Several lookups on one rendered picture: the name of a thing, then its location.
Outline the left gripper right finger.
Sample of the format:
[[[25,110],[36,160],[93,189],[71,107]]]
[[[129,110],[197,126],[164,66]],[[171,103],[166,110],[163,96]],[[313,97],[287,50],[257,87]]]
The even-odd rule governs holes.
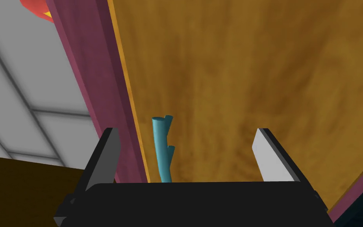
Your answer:
[[[301,182],[309,190],[314,190],[308,179],[268,128],[256,130],[252,150],[264,181]]]

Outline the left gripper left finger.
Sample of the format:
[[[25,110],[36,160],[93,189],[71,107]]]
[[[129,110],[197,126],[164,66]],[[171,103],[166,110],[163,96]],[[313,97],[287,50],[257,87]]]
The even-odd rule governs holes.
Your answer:
[[[74,194],[80,195],[96,184],[113,183],[120,151],[118,129],[105,129],[80,177]]]

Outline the red and yellow round object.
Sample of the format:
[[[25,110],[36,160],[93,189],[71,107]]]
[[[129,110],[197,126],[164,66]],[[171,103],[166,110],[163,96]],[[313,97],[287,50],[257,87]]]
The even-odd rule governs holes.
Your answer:
[[[46,0],[20,0],[21,4],[37,17],[53,23],[53,19],[46,4]]]

